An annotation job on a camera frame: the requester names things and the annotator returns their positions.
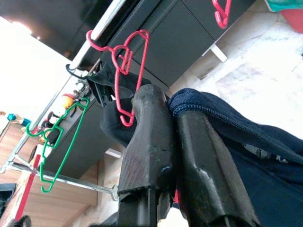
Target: white rod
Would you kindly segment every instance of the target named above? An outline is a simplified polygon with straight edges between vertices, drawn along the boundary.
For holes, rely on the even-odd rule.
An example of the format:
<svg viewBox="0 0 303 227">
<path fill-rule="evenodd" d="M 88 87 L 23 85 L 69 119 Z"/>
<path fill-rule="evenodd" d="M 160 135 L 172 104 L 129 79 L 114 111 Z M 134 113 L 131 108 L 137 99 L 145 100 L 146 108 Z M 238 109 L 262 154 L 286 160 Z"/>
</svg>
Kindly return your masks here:
<svg viewBox="0 0 303 227">
<path fill-rule="evenodd" d="M 112 3 L 109 5 L 97 25 L 95 26 L 94 30 L 91 33 L 91 39 L 97 40 L 108 27 L 110 22 L 113 20 L 115 15 L 119 12 L 123 4 L 126 0 L 113 0 Z M 90 48 L 90 44 L 88 41 L 85 41 L 75 58 L 72 60 L 70 65 L 70 70 L 75 70 L 81 64 L 84 56 L 86 55 L 87 51 Z"/>
</svg>

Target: bright light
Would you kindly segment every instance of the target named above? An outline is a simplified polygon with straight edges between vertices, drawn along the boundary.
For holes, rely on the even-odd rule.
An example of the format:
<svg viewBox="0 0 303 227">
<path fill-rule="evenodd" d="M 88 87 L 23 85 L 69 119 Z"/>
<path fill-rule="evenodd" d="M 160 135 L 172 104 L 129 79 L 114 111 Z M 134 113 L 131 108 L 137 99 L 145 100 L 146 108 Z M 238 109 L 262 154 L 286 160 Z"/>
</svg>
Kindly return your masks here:
<svg viewBox="0 0 303 227">
<path fill-rule="evenodd" d="M 20 32 L 24 32 L 29 35 L 32 34 L 32 31 L 28 27 L 26 27 L 25 25 L 23 25 L 19 22 L 13 22 L 13 26 L 16 28 L 16 30 L 18 30 Z"/>
</svg>

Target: navy blue fabric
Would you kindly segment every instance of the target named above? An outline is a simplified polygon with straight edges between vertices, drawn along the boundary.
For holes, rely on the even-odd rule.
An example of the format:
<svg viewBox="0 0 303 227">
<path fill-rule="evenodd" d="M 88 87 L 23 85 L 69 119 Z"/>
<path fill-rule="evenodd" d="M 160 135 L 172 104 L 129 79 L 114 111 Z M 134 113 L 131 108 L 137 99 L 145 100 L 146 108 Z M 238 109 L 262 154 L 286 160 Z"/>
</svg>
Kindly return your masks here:
<svg viewBox="0 0 303 227">
<path fill-rule="evenodd" d="M 265 227 L 303 227 L 303 140 L 277 127 L 256 124 L 221 98 L 193 89 L 178 91 L 169 101 L 174 117 L 204 112 L 229 149 L 256 214 Z M 243 144 L 271 154 L 260 159 Z M 280 163 L 280 156 L 288 163 Z"/>
</svg>

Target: metal frame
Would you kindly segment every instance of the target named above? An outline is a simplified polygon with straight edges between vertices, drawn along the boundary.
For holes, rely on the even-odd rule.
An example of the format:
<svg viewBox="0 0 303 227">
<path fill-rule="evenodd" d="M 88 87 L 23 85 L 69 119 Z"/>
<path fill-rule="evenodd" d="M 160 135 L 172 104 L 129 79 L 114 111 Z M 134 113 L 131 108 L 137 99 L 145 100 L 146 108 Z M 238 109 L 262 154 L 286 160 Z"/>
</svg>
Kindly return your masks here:
<svg viewBox="0 0 303 227">
<path fill-rule="evenodd" d="M 95 26 L 94 30 L 92 31 L 92 33 L 91 33 L 91 39 L 92 40 L 98 39 L 103 34 L 105 29 L 108 27 L 110 22 L 113 20 L 113 18 L 115 17 L 115 15 L 118 13 L 118 11 L 121 9 L 121 7 L 123 6 L 123 4 L 125 2 L 126 2 L 126 0 L 113 0 L 112 1 L 112 3 L 107 8 L 104 15 L 101 17 L 101 19 L 99 20 L 99 22 Z M 75 69 L 78 68 L 78 66 L 82 62 L 84 56 L 88 52 L 89 48 L 90 48 L 89 42 L 85 41 L 85 43 L 80 48 L 79 52 L 77 53 L 77 55 L 75 56 L 75 58 L 71 62 L 70 69 L 75 70 Z M 30 130 L 33 130 L 42 121 L 42 119 L 46 115 L 47 111 L 52 106 L 52 104 L 54 103 L 54 101 L 56 100 L 56 98 L 58 97 L 60 92 L 63 90 L 63 88 L 65 87 L 67 82 L 70 80 L 70 78 L 71 77 L 68 78 L 66 83 L 63 85 L 62 89 L 54 95 L 52 100 L 48 103 L 46 108 L 42 111 L 42 113 L 37 118 L 37 120 L 30 125 L 31 126 Z M 22 157 L 20 157 L 18 155 L 19 151 L 25 145 L 28 138 L 29 138 L 29 136 L 26 133 L 24 133 L 23 136 L 21 137 L 19 143 L 12 150 L 8 159 L 1 166 L 0 174 L 5 173 L 6 169 L 14 169 L 14 170 L 18 170 L 18 171 L 27 171 L 27 172 L 31 172 L 31 173 L 36 173 L 36 175 L 40 175 L 40 172 L 38 170 L 36 170 L 31 164 L 29 164 L 26 160 L 24 160 Z M 15 163 L 14 162 L 15 158 L 18 159 L 20 162 L 22 162 L 23 165 Z M 49 178 L 49 179 L 53 179 L 52 173 L 45 174 L 44 177 Z M 66 177 L 66 176 L 62 176 L 62 175 L 60 177 L 58 177 L 56 179 L 56 181 L 71 184 L 71 185 L 74 185 L 74 186 L 77 186 L 77 187 L 91 189 L 91 190 L 94 190 L 94 191 L 97 191 L 97 192 L 109 193 L 112 196 L 113 200 L 115 200 L 115 201 L 118 200 L 118 195 L 117 195 L 118 186 L 117 185 L 114 185 L 113 188 L 106 188 L 106 187 L 103 187 L 103 186 L 100 186 L 100 185 L 91 184 L 91 183 L 88 183 L 88 182 L 80 181 L 78 179 L 74 179 L 74 178 L 70 178 L 70 177 Z"/>
</svg>

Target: red plastic hanger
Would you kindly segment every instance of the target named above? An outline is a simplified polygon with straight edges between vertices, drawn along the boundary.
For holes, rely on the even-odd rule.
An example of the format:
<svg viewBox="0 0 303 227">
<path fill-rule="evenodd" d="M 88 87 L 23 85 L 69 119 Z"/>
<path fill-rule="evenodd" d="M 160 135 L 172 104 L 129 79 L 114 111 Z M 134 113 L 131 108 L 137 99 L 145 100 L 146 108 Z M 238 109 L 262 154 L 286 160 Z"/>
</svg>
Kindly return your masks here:
<svg viewBox="0 0 303 227">
<path fill-rule="evenodd" d="M 136 31 L 132 34 L 130 34 L 130 36 L 128 36 L 128 38 L 126 39 L 126 41 L 124 42 L 124 45 L 118 45 L 114 48 L 111 48 L 109 46 L 104 46 L 104 47 L 99 47 L 98 45 L 96 45 L 90 35 L 91 35 L 92 31 L 88 31 L 86 34 L 86 39 L 88 40 L 88 42 L 90 43 L 90 45 L 98 50 L 98 51 L 110 51 L 112 54 L 112 62 L 116 68 L 116 73 L 115 73 L 115 98 L 116 98 L 116 105 L 117 105 L 117 110 L 126 115 L 127 117 L 129 117 L 129 121 L 126 121 L 125 116 L 121 115 L 120 116 L 120 120 L 122 122 L 122 124 L 126 127 L 130 127 L 132 126 L 132 124 L 134 123 L 134 109 L 132 109 L 131 112 L 128 112 L 126 110 L 124 110 L 121 107 L 121 103 L 120 103 L 120 94 L 119 94 L 119 79 L 120 79 L 120 73 L 122 73 L 123 75 L 127 75 L 129 73 L 129 68 L 131 66 L 131 61 L 132 61 L 132 57 L 133 57 L 133 51 L 131 51 L 128 47 L 128 44 L 131 42 L 131 40 L 133 38 L 135 38 L 137 35 L 140 35 L 144 40 L 145 40 L 145 45 L 144 45 L 144 51 L 143 51 L 143 56 L 142 56 L 142 62 L 141 62 L 141 67 L 140 67 L 140 72 L 139 72 L 139 76 L 138 76 L 138 81 L 137 81 L 137 86 L 136 86 L 136 90 L 139 90 L 140 86 L 141 86 L 141 81 L 142 81 L 142 77 L 143 77 L 143 72 L 144 72 L 144 65 L 145 65 L 145 59 L 146 59 L 146 54 L 147 54 L 147 49 L 148 49 L 148 41 L 149 41 L 149 33 L 145 30 L 139 30 Z M 125 50 L 125 54 L 124 55 L 119 55 L 118 57 L 121 58 L 122 64 L 121 66 L 119 66 L 117 59 L 116 59 L 116 52 L 120 51 L 120 50 Z"/>
<path fill-rule="evenodd" d="M 225 29 L 228 25 L 229 15 L 231 12 L 232 0 L 226 0 L 225 10 L 218 3 L 218 0 L 212 0 L 216 12 L 214 17 L 216 18 L 217 24 L 220 28 Z"/>
</svg>

